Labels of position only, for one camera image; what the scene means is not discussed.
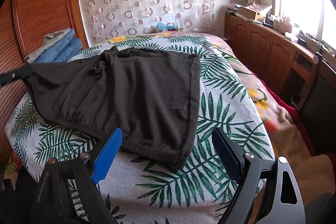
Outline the folded blue jeans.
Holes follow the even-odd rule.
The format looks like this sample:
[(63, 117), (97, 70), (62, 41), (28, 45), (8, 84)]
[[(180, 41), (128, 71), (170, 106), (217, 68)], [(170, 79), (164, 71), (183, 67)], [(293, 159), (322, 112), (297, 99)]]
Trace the folded blue jeans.
[(76, 38), (75, 31), (70, 29), (71, 31), (64, 38), (42, 53), (33, 63), (67, 62), (81, 50), (81, 40)]

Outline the floral pink bed cover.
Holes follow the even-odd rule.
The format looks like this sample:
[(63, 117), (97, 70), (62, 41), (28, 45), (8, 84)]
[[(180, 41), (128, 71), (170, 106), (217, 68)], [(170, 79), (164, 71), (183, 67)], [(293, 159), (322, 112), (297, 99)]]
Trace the floral pink bed cover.
[(225, 205), (237, 185), (223, 169), (211, 143), (210, 131), (220, 127), (244, 150), (263, 159), (286, 157), (308, 205), (335, 191), (334, 173), (327, 156), (312, 156), (302, 131), (288, 110), (280, 106), (261, 81), (234, 55), (221, 38), (207, 34), (119, 36), (100, 50), (116, 47), (149, 48), (201, 56), (201, 100), (193, 151), (182, 170), (172, 171), (143, 157), (121, 153), (119, 162), (132, 174), (114, 194), (114, 183), (104, 185), (107, 202), (118, 199), (146, 207), (170, 209)]

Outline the palm leaf bed blanket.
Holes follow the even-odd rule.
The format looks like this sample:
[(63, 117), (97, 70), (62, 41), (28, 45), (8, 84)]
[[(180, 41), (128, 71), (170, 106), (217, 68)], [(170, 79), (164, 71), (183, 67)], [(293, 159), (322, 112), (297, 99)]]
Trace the palm leaf bed blanket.
[(217, 223), (237, 184), (215, 151), (220, 128), (265, 160), (274, 151), (257, 109), (230, 62), (224, 41), (206, 34), (114, 38), (78, 51), (70, 64), (112, 53), (111, 85), (81, 118), (125, 119), (122, 147), (98, 189), (119, 223)]

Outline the black pants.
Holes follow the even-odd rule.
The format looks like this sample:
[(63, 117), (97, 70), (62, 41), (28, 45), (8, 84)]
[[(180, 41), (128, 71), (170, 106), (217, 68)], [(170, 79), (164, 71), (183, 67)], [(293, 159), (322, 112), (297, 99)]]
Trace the black pants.
[(22, 80), (45, 120), (97, 139), (120, 128), (122, 149), (185, 166), (199, 115), (199, 55), (113, 47), (87, 59), (30, 66)]

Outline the cardboard box on cabinet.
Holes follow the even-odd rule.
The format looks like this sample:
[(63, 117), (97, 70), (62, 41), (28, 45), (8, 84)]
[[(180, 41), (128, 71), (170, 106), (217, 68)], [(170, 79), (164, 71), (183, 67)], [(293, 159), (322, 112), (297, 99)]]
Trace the cardboard box on cabinet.
[(260, 5), (254, 2), (249, 6), (240, 7), (238, 13), (251, 20), (263, 21), (272, 7), (272, 5)]

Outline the folded grey garment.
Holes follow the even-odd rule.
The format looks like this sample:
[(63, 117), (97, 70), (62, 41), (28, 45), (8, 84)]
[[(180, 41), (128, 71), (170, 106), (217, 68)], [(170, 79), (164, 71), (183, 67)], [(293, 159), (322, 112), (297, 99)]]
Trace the folded grey garment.
[(26, 56), (24, 62), (27, 64), (32, 64), (42, 53), (52, 47), (56, 42), (64, 38), (70, 31), (70, 28), (65, 28), (64, 30), (55, 31), (45, 35), (43, 45)]

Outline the wooden louvered wardrobe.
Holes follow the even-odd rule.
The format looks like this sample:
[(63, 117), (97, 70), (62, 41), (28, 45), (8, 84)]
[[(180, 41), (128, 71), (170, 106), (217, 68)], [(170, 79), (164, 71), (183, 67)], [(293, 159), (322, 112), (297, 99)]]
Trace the wooden louvered wardrobe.
[(88, 48), (79, 0), (1, 0), (1, 72), (21, 67), (46, 34), (65, 28)]

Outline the wooden side cabinet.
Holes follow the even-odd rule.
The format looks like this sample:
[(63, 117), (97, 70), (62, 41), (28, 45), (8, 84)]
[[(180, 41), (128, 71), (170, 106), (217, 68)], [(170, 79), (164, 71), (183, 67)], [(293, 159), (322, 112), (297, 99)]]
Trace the wooden side cabinet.
[(311, 51), (283, 34), (226, 14), (224, 36), (235, 56), (285, 103), (304, 95), (313, 71)]

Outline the pink figurine on cabinet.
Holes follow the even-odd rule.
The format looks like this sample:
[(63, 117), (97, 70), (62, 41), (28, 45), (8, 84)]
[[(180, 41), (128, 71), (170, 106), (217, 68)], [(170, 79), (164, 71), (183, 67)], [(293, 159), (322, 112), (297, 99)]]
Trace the pink figurine on cabinet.
[(285, 34), (286, 32), (292, 33), (293, 25), (291, 23), (291, 19), (289, 16), (285, 16), (282, 19), (280, 19), (279, 22), (279, 31), (282, 34)]

